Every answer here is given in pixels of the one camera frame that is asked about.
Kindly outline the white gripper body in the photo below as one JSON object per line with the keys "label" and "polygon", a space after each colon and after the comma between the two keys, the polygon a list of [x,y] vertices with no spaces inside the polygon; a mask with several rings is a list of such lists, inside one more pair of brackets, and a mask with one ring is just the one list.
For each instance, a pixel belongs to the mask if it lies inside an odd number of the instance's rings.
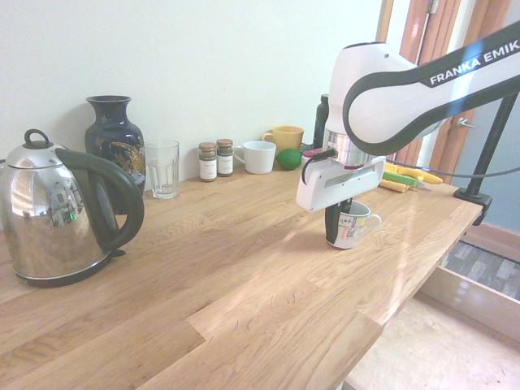
{"label": "white gripper body", "polygon": [[330,159],[312,162],[297,188],[297,204],[315,212],[375,189],[382,180],[386,158],[373,158],[361,168],[347,169]]}

